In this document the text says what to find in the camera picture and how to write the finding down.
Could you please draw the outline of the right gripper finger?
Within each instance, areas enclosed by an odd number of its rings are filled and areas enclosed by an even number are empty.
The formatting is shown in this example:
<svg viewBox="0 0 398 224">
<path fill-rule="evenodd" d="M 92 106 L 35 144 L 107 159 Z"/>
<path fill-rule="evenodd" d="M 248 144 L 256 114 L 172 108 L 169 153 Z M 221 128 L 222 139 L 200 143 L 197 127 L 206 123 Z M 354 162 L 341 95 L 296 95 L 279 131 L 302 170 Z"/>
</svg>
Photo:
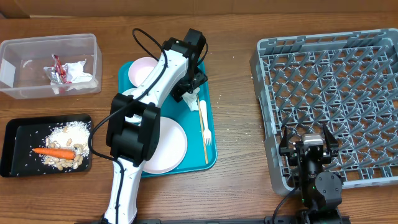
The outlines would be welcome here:
<svg viewBox="0 0 398 224">
<path fill-rule="evenodd" d="M 325 123 L 323 123 L 322 128 L 325 137 L 327 151 L 329 152 L 331 157 L 337 157 L 339 151 L 338 141 L 336 140 L 334 135 L 330 132 L 328 126 Z"/>
<path fill-rule="evenodd" d="M 284 126 L 284 133 L 279 144 L 279 155 L 291 157 L 294 150 L 289 147 L 289 141 L 292 138 L 292 134 L 289 132 L 287 126 Z"/>
</svg>

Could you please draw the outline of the small white tissue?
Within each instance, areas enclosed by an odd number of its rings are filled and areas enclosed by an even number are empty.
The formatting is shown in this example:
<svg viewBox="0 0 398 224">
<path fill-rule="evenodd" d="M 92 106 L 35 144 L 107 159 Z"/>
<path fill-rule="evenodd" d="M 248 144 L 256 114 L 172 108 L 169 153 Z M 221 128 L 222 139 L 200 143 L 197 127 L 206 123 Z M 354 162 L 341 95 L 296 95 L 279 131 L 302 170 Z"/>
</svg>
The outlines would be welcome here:
<svg viewBox="0 0 398 224">
<path fill-rule="evenodd" d="M 198 93 L 200 91 L 200 87 L 194 89 L 193 93 L 184 93 L 182 98 L 184 102 L 186 102 L 187 106 L 189 107 L 190 111 L 198 111 Z"/>
</svg>

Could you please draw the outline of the white plastic fork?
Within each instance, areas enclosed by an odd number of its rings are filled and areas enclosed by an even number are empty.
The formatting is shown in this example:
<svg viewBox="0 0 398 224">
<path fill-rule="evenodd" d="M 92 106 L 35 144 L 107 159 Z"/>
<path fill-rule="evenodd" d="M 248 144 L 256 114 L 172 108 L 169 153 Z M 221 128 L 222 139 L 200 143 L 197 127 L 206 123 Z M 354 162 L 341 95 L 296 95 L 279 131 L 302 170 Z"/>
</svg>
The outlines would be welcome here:
<svg viewBox="0 0 398 224">
<path fill-rule="evenodd" d="M 204 137 L 205 137 L 205 142 L 207 146 L 211 145 L 211 140 L 212 140 L 212 133 L 208 127 L 208 113 L 207 113 L 207 105 L 205 100 L 200 101 L 200 110 L 201 110 L 201 115 L 202 115 L 202 120 L 203 120 L 203 127 L 204 127 Z"/>
</svg>

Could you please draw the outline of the pink bowl with peanuts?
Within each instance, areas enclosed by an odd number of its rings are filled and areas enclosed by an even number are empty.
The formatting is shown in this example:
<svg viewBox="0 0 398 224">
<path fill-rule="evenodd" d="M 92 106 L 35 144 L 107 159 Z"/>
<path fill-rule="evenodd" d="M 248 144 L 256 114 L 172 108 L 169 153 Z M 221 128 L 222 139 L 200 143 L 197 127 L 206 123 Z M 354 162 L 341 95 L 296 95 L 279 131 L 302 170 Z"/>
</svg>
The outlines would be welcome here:
<svg viewBox="0 0 398 224">
<path fill-rule="evenodd" d="M 142 57 L 135 60 L 128 70 L 130 82 L 135 86 L 141 85 L 155 68 L 158 61 L 152 57 Z"/>
</svg>

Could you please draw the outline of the wooden chopstick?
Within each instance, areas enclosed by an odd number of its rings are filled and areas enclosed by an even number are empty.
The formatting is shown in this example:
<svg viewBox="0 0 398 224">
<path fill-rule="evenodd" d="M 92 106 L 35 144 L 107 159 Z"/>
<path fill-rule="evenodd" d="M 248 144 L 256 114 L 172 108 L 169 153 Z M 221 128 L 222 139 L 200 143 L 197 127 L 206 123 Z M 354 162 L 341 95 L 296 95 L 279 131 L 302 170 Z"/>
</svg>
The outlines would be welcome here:
<svg viewBox="0 0 398 224">
<path fill-rule="evenodd" d="M 198 112 L 199 112 L 199 117 L 200 117 L 200 126 L 201 126 L 201 135 L 202 135 L 203 150 L 204 150 L 204 156 L 205 156 L 205 164 L 208 164 L 208 155 L 207 155 L 207 151 L 206 151 L 206 141 L 205 141 L 205 133 L 204 133 L 204 127 L 203 127 L 203 118 L 202 118 L 202 114 L 201 114 L 200 99 L 199 99 L 198 95 L 197 95 L 197 105 L 198 105 Z"/>
</svg>

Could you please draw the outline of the white bowl with rice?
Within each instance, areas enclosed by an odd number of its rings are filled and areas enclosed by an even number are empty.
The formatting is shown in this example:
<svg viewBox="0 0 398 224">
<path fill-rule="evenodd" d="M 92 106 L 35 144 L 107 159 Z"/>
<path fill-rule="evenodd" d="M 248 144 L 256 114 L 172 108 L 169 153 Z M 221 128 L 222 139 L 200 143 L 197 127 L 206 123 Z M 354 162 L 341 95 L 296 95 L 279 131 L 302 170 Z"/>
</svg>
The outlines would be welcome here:
<svg viewBox="0 0 398 224">
<path fill-rule="evenodd" d="M 133 96 L 133 95 L 134 95 L 135 89 L 136 89 L 136 88 L 130 88 L 130 89 L 124 91 L 124 92 L 123 92 L 123 95 L 124 95 L 124 96 Z"/>
</svg>

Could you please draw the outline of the white round plate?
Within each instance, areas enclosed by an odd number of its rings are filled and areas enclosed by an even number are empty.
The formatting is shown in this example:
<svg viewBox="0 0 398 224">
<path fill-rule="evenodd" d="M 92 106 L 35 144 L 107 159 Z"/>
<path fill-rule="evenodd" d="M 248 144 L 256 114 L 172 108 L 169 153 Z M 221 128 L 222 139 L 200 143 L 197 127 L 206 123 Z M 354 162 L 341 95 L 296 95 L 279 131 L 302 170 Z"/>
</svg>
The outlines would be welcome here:
<svg viewBox="0 0 398 224">
<path fill-rule="evenodd" d="M 152 158 L 146 162 L 144 172 L 164 174 L 175 169 L 187 152 L 187 135 L 176 121 L 160 118 L 160 137 Z"/>
</svg>

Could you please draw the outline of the large white tissue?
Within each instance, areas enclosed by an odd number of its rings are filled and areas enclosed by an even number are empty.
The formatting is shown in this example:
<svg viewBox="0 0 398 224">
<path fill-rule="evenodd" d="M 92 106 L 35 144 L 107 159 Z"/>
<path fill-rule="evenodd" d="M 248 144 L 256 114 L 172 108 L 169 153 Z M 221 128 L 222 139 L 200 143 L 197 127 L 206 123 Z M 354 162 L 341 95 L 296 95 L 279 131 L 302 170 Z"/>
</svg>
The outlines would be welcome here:
<svg viewBox="0 0 398 224">
<path fill-rule="evenodd" d="M 86 60 L 81 60 L 73 63 L 63 64 L 63 68 L 67 72 L 67 80 L 71 81 L 69 84 L 57 85 L 52 82 L 52 90 L 56 95 L 64 94 L 65 92 L 79 92 L 94 90 L 98 87 L 98 81 L 92 74 L 84 71 Z"/>
</svg>

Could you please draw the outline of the rice and peanut pile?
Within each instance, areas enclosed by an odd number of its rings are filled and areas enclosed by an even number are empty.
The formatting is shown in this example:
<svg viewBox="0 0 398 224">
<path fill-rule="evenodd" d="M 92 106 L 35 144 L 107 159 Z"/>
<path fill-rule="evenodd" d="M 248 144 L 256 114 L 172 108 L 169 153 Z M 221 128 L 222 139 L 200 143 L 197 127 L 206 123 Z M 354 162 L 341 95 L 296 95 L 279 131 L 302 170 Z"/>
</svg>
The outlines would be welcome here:
<svg viewBox="0 0 398 224">
<path fill-rule="evenodd" d="M 90 124 L 82 121 L 72 121 L 52 128 L 50 134 L 44 138 L 44 148 L 69 150 L 74 152 L 73 159 L 43 155 L 42 163 L 59 171 L 76 171 L 83 167 L 89 158 L 88 137 Z"/>
</svg>

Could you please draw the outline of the red snack wrapper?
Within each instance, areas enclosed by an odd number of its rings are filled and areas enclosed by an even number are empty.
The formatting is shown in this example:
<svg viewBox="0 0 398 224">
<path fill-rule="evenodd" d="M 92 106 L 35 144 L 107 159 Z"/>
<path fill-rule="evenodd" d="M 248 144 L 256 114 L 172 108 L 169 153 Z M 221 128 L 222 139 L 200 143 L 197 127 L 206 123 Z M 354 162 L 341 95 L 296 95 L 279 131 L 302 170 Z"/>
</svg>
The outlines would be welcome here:
<svg viewBox="0 0 398 224">
<path fill-rule="evenodd" d="M 43 70 L 50 81 L 57 85 L 69 84 L 71 81 L 67 80 L 67 72 L 63 68 L 59 56 L 52 55 L 53 65 L 51 67 L 44 67 Z"/>
</svg>

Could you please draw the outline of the orange carrot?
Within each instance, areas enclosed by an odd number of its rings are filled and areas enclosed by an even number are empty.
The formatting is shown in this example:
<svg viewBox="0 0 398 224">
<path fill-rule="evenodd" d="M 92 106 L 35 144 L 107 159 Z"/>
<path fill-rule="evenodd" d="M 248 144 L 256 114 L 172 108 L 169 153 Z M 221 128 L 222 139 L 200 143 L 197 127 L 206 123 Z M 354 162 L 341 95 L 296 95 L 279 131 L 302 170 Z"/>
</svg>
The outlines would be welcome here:
<svg viewBox="0 0 398 224">
<path fill-rule="evenodd" d="M 75 158 L 75 152 L 67 149 L 35 148 L 33 151 L 38 154 L 57 157 L 60 159 L 73 160 Z"/>
</svg>

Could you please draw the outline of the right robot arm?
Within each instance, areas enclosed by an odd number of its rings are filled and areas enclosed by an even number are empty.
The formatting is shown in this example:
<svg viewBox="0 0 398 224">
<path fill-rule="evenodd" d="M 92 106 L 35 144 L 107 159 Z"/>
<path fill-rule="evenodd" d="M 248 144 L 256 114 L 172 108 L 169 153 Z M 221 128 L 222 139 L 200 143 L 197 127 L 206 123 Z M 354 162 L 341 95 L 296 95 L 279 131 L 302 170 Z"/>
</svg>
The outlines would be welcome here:
<svg viewBox="0 0 398 224">
<path fill-rule="evenodd" d="M 276 222 L 279 208 L 298 189 L 306 209 L 298 211 L 294 216 L 284 217 L 284 220 L 290 223 L 349 223 L 349 219 L 342 217 L 338 210 L 342 203 L 343 178 L 323 168 L 338 156 L 339 144 L 327 125 L 324 124 L 322 129 L 322 136 L 304 134 L 301 141 L 296 141 L 291 146 L 288 129 L 284 129 L 279 155 L 285 156 L 290 165 L 298 167 L 298 176 L 295 178 L 295 188 L 275 209 L 272 223 Z"/>
</svg>

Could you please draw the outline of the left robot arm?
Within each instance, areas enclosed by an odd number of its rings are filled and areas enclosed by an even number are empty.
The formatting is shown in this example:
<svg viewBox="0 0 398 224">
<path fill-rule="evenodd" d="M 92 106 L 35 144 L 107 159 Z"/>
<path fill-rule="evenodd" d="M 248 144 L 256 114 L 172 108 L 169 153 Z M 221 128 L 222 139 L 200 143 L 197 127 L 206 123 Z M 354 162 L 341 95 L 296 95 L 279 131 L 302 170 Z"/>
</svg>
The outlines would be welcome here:
<svg viewBox="0 0 398 224">
<path fill-rule="evenodd" d="M 202 32 L 189 29 L 182 40 L 171 37 L 159 45 L 161 55 L 149 76 L 131 95 L 116 94 L 110 114 L 106 145 L 113 163 L 113 184 L 107 211 L 100 223 L 134 223 L 137 193 L 145 162 L 160 138 L 160 109 L 166 97 L 181 101 L 207 81 L 199 69 L 208 44 Z"/>
</svg>

